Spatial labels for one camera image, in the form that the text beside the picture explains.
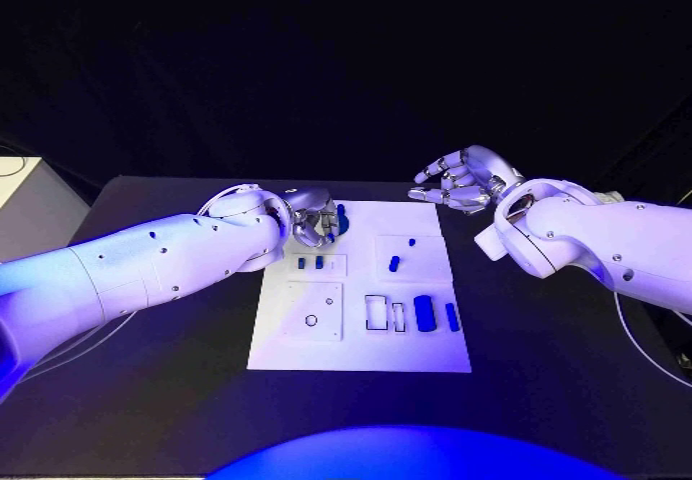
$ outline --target white board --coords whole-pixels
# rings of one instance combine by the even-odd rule
[[[264,270],[248,369],[470,372],[463,328],[453,331],[447,319],[446,304],[456,309],[457,301],[435,206],[337,203],[350,221],[346,234],[319,250],[291,238],[284,260]],[[389,271],[394,255],[401,259],[397,272]],[[298,258],[306,259],[304,268]],[[379,317],[379,329],[372,330],[368,295],[384,296],[386,302],[384,324],[381,301],[371,302]],[[433,332],[418,331],[418,295],[433,299]],[[395,303],[402,304],[402,315],[395,315]]]

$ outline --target black table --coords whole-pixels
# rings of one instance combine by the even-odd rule
[[[241,182],[118,177],[75,242],[195,212]],[[407,201],[409,186],[260,183],[388,201]],[[577,268],[538,280],[509,257],[490,262],[473,242],[490,215],[438,214],[471,374],[247,371],[262,272],[239,273],[140,312],[101,347],[16,388],[0,405],[0,474],[199,475],[288,439],[378,424],[480,430],[624,474],[692,473],[692,391],[633,348],[611,293]],[[624,305],[660,343],[640,304]]]

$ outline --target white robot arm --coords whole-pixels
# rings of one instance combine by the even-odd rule
[[[497,205],[493,224],[476,236],[492,260],[509,253],[539,278],[565,265],[578,266],[613,291],[692,313],[691,210],[606,203],[616,195],[595,194],[567,181],[526,181],[477,145],[434,162],[415,182],[443,171],[443,188],[417,187],[409,197],[467,214]]]
[[[154,220],[0,265],[0,400],[69,338],[235,272],[264,268],[283,258],[291,233],[310,247],[335,241],[339,215],[329,192],[314,188],[278,196],[241,185],[198,215]]]

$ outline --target robotic hand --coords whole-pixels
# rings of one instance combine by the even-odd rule
[[[291,233],[306,246],[330,244],[343,224],[324,189],[275,195],[258,185],[239,185],[196,215],[166,217],[1,264],[0,400],[75,335],[177,300],[232,273],[264,268],[283,258]]]
[[[617,293],[692,313],[691,210],[620,201],[567,181],[526,181],[477,145],[431,163],[415,182],[441,172],[443,188],[415,187],[408,196],[469,215],[497,205],[476,236],[492,260],[509,253],[539,278],[574,265]]]

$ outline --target blue light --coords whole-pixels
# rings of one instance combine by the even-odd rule
[[[546,448],[441,427],[360,427],[285,442],[238,460],[222,479],[619,478]]]

